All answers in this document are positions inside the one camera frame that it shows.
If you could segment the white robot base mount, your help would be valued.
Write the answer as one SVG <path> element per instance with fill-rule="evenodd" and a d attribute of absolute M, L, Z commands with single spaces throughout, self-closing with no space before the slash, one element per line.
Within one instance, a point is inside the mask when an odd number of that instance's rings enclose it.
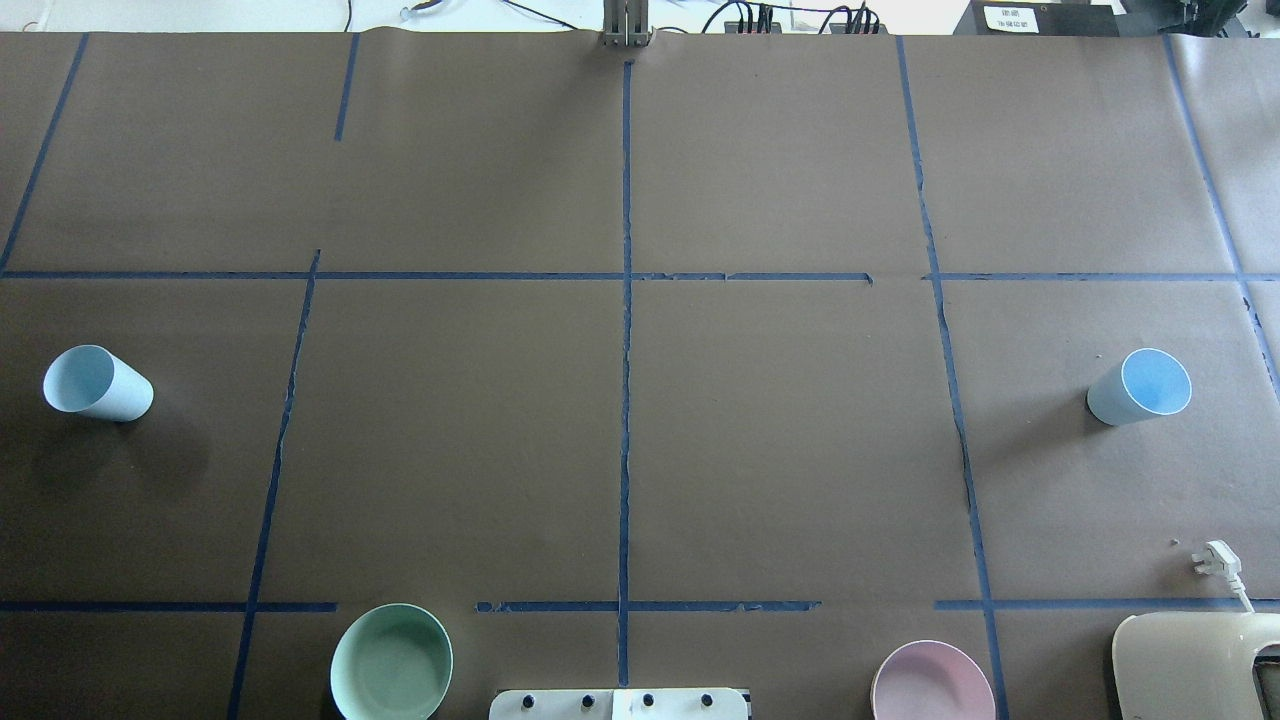
<path fill-rule="evenodd" d="M 746 691 L 728 687 L 509 689 L 489 719 L 751 719 Z"/>

